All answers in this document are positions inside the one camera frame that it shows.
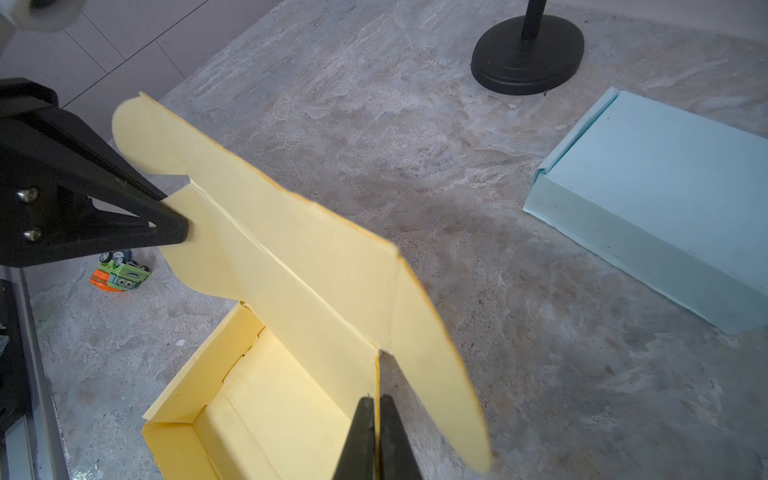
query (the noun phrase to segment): yellow paper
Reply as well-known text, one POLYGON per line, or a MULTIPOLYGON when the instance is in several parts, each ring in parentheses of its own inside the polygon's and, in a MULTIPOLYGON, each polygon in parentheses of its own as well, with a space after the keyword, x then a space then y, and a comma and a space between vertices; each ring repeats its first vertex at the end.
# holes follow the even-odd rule
POLYGON ((141 433, 155 458, 162 458, 157 465, 165 478, 223 480, 211 466, 190 423, 147 422, 141 433))
POLYGON ((223 385, 232 365, 245 355, 264 324, 237 304, 144 413, 152 422, 192 423, 223 385))
MULTIPOLYGON (((187 242, 161 247, 174 273, 202 293, 247 302, 252 313, 235 313, 236 307, 230 315, 255 313, 254 326, 248 330, 230 319, 227 328, 253 336, 256 325, 267 327, 262 338, 252 338, 253 347, 224 385, 217 380, 214 398, 210 379, 184 367, 180 376, 189 385, 209 386, 194 397, 201 412, 197 419, 190 419, 194 408, 172 401, 176 392, 183 392, 181 379, 174 379, 147 419, 163 412, 194 422, 212 465, 224 478, 258 478, 258 472, 285 480, 329 478, 329 465, 335 466, 343 444, 339 433, 346 434, 357 401, 379 397, 377 362, 384 349, 397 358, 460 456, 475 470, 490 469, 490 442, 475 390, 434 306, 394 245, 284 190, 145 95, 118 108, 113 131, 121 152, 137 167, 190 177, 189 185, 165 200, 190 221, 187 242), (277 370, 291 373, 275 376, 277 370), (286 400, 269 403, 258 393, 260 385, 286 400), (285 396, 295 389, 304 392, 298 403, 285 396), (330 406, 340 415, 331 415, 330 406), (267 408, 275 412, 268 418, 267 408), (310 439, 323 435, 334 438, 325 443, 336 454, 330 463, 327 451, 305 454, 302 462, 316 472, 307 477, 311 469, 286 460, 295 458, 291 452, 300 450, 298 444, 279 432, 292 415, 315 408, 336 420, 307 419, 310 423, 303 427, 311 432, 303 434, 310 445, 316 445, 310 439), (244 445, 260 454, 249 457, 244 445)), ((222 332, 212 337, 209 346, 201 347, 204 353, 228 344, 222 332)), ((216 365, 231 360, 231 354, 208 357, 205 363, 216 365)), ((201 353, 194 364, 203 358, 201 353)), ((162 466, 164 460, 155 455, 162 466)))

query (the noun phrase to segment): green toy truck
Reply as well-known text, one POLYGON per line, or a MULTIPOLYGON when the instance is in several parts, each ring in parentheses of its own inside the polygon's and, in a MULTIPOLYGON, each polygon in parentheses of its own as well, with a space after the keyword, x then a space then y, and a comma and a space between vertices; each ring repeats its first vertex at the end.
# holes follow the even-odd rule
POLYGON ((91 275, 91 283, 105 292, 131 290, 150 276, 146 266, 131 260, 130 250, 104 252, 99 267, 91 275))

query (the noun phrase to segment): black pole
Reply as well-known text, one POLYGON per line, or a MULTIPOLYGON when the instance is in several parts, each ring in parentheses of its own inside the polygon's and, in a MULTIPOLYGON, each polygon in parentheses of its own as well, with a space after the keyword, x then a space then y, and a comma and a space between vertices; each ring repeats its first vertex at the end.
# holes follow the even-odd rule
POLYGON ((472 75, 489 90, 531 95, 565 83, 578 70, 584 36, 564 18, 544 15, 547 0, 529 0, 525 17, 491 27, 472 53, 472 75))
POLYGON ((547 0, 531 0, 528 2, 528 10, 525 11, 525 20, 523 21, 523 33, 521 38, 524 41, 536 39, 538 29, 541 27, 541 18, 544 17, 544 7, 547 0))

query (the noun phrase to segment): gray stone floor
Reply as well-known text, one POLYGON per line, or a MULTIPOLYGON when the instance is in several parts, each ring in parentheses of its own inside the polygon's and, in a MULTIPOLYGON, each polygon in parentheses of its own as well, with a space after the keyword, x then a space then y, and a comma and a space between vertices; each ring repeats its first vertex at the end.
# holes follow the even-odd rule
MULTIPOLYGON (((486 91, 475 41, 523 11, 285 0, 163 103, 402 248, 478 390, 489 478, 766 480, 768 330, 727 336, 521 207, 610 86, 768 137, 768 47, 551 6, 583 28, 579 72, 546 95, 486 91)), ((154 273, 119 295, 88 283, 94 257, 28 271, 77 480, 160 478, 141 414, 231 305, 181 285, 155 249, 135 256, 154 273)), ((391 359, 382 374, 425 478, 479 478, 391 359)))

